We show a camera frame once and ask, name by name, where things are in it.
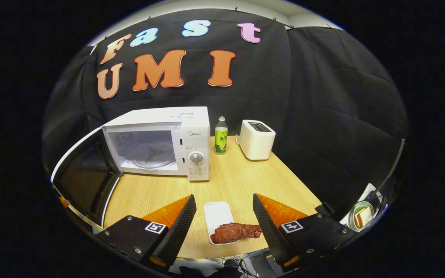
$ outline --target black fabric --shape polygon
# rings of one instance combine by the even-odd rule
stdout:
[[[278,157],[341,219],[368,183],[380,185],[408,121],[389,74],[342,30],[288,30],[292,80]]]
[[[191,20],[210,21],[209,31],[200,37],[183,37],[183,25]],[[241,37],[238,23],[251,22],[261,29],[256,33],[261,42],[253,44]],[[157,38],[148,44],[130,47],[132,39],[109,61],[100,65],[108,44],[148,28],[158,28]],[[132,87],[136,80],[137,65],[134,59],[151,54],[159,63],[164,55],[174,49],[183,49],[187,54],[182,58],[180,77],[184,84],[177,88],[163,88],[159,84],[135,92]],[[285,26],[255,14],[235,13],[221,9],[196,9],[165,14],[148,21],[129,26],[106,38],[94,50],[95,69],[99,72],[122,63],[118,93],[103,100],[97,95],[97,83],[91,86],[94,93],[87,93],[86,105],[97,105],[110,121],[134,109],[171,106],[208,106],[211,127],[219,116],[226,117],[228,134],[240,132],[243,119],[259,118],[270,125],[278,134],[284,123],[288,105],[289,82],[291,79],[291,56]],[[236,57],[231,60],[229,87],[210,86],[214,58],[211,51],[231,51]],[[110,88],[111,74],[106,77],[106,88]]]
[[[83,71],[92,47],[86,46],[67,65],[44,113],[42,160],[48,178],[66,151],[90,132],[83,102]]]
[[[191,20],[211,22],[208,33],[183,37]],[[241,37],[238,23],[254,23],[261,42]],[[136,34],[158,28],[157,38],[130,47]],[[116,56],[100,65],[111,42],[131,34]],[[183,49],[184,85],[159,84],[135,92],[134,59],[151,54],[159,63]],[[52,93],[44,122],[44,165],[48,176],[59,158],[90,130],[134,109],[208,106],[211,135],[218,116],[228,134],[240,132],[244,119],[260,120],[277,132],[272,151],[341,218],[368,183],[380,185],[408,132],[406,112],[395,85],[380,62],[342,30],[302,27],[286,30],[271,19],[222,9],[174,12],[142,21],[86,47],[72,61]],[[230,87],[207,84],[214,50],[231,51]],[[97,73],[122,63],[118,93],[102,99]]]

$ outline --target white wall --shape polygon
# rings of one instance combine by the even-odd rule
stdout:
[[[97,35],[88,45],[95,46],[97,43],[102,41],[104,37],[110,36],[119,30],[122,30],[128,26],[131,26],[140,21],[146,20],[149,16],[156,17],[163,14],[169,14],[172,12],[198,9],[198,8],[220,8],[220,9],[230,9],[234,10],[238,7],[238,11],[249,12],[251,14],[258,14],[267,18],[276,17],[276,21],[284,23],[286,25],[293,25],[295,27],[303,26],[324,26],[327,24],[332,28],[338,28],[332,22],[320,17],[312,11],[299,7],[298,5],[292,4],[284,0],[249,0],[250,2],[245,2],[241,0],[179,0],[179,1],[166,1],[166,3],[157,3],[146,9],[138,11],[131,16],[125,18],[124,20],[111,26],[101,34]]]

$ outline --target orange letter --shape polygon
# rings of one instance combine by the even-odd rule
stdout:
[[[100,62],[100,64],[104,64],[105,62],[111,60],[114,56],[116,56],[116,53],[114,53],[115,50],[120,50],[120,48],[123,46],[123,41],[125,39],[129,39],[131,37],[131,34],[126,35],[125,37],[122,37],[121,39],[118,39],[107,46],[106,56],[104,56],[104,59]]]
[[[120,83],[120,69],[123,66],[122,63],[113,65],[111,71],[113,72],[113,85],[108,90],[106,89],[106,74],[107,69],[97,74],[97,92],[101,98],[111,98],[118,92],[118,86]]]
[[[155,88],[164,73],[164,79],[161,81],[161,86],[179,87],[183,85],[183,79],[180,78],[180,67],[182,65],[182,58],[187,54],[184,50],[171,50],[161,60],[159,65],[150,54],[138,56],[136,62],[136,83],[133,90],[145,90],[148,85],[145,82],[145,76],[149,80],[150,86]]]
[[[207,81],[211,86],[229,87],[233,85],[233,81],[229,78],[229,66],[231,59],[236,54],[231,51],[214,50],[211,52],[214,57],[214,68],[212,69],[212,77]]]

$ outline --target white tray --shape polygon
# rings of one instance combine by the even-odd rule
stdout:
[[[214,234],[216,228],[223,224],[234,223],[231,209],[226,202],[211,202],[204,205],[205,223],[207,223],[207,231],[209,232],[209,241],[213,245],[226,245],[237,243],[238,241],[228,243],[213,243],[211,235]]]

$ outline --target bottle label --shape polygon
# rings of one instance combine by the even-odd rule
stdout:
[[[226,151],[226,141],[228,140],[228,131],[216,130],[215,132],[215,150],[216,153],[224,153]]]

